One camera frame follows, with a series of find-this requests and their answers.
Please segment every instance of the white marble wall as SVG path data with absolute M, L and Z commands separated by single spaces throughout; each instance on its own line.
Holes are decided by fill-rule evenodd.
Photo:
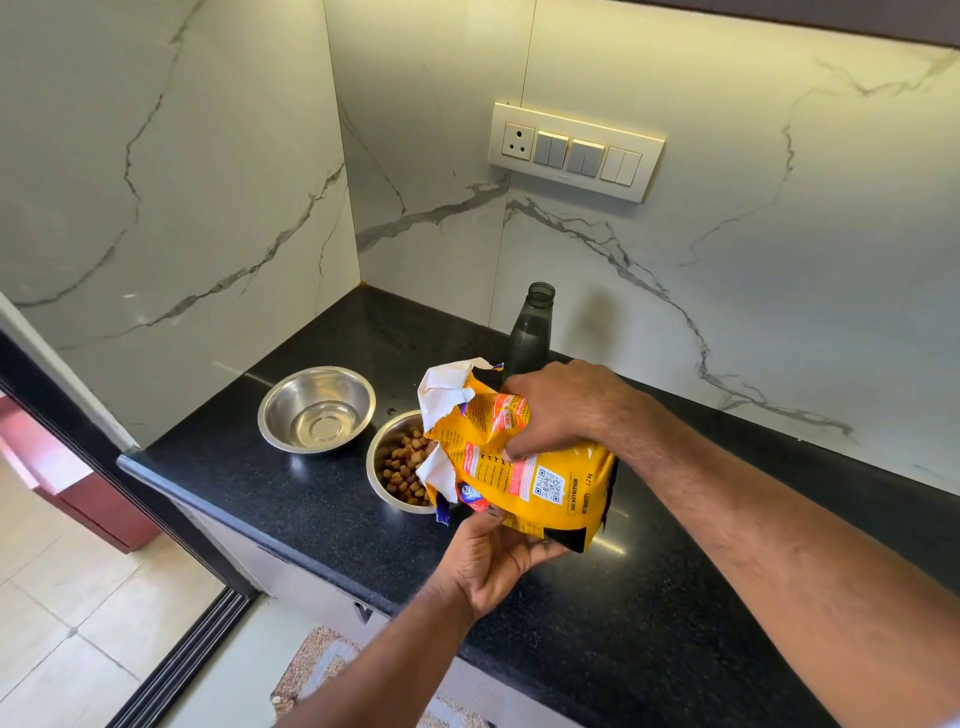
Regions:
M 0 58 L 0 291 L 139 444 L 358 282 L 322 0 L 9 0 Z
M 361 166 L 346 140 L 356 227 L 403 230 L 358 233 L 365 280 L 501 330 L 549 280 L 556 349 L 960 494 L 960 54 L 609 0 L 514 3 L 509 31 L 470 45 L 498 2 L 451 0 L 440 20 L 327 5 L 369 149 Z M 400 16 L 429 33 L 395 39 Z M 495 184 L 492 101 L 518 94 L 662 134 L 644 204 L 515 175 L 506 197 L 444 207 Z M 419 154 L 412 119 L 469 175 Z
M 490 319 L 507 192 L 490 120 L 519 103 L 534 4 L 326 0 L 364 282 Z

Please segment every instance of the stainless steel bowl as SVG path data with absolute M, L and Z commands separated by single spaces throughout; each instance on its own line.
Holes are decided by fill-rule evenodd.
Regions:
M 414 428 L 414 425 L 417 429 L 423 429 L 423 417 L 420 416 L 418 409 L 397 415 L 377 430 L 373 435 L 373 442 L 370 443 L 370 449 L 367 450 L 367 479 L 376 494 L 395 508 L 407 513 L 434 513 L 436 508 L 432 505 L 410 505 L 394 498 L 387 493 L 387 489 L 380 482 L 379 474 L 383 470 L 383 461 L 391 452 L 401 447 L 400 440 Z
M 308 454 L 348 443 L 370 424 L 376 395 L 370 383 L 342 367 L 292 374 L 260 403 L 260 434 L 275 448 Z

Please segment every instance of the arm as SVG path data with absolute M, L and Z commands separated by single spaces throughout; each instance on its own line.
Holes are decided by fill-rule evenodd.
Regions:
M 604 367 L 550 364 L 506 388 L 532 412 L 509 455 L 590 439 L 625 460 L 842 724 L 960 713 L 960 598 Z
M 485 512 L 461 523 L 413 601 L 276 728 L 416 726 L 473 623 L 522 574 L 566 552 L 502 522 L 502 513 Z

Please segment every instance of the left hand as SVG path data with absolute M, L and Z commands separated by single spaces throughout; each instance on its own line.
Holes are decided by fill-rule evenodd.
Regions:
M 503 601 L 527 571 L 569 551 L 502 523 L 503 512 L 494 507 L 462 522 L 431 577 L 463 592 L 474 621 Z

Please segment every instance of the dog kibble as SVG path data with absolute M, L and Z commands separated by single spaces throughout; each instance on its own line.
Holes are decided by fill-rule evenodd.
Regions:
M 409 505 L 430 505 L 426 488 L 417 480 L 414 471 L 435 445 L 423 437 L 419 429 L 404 433 L 398 447 L 383 462 L 381 476 L 387 493 Z

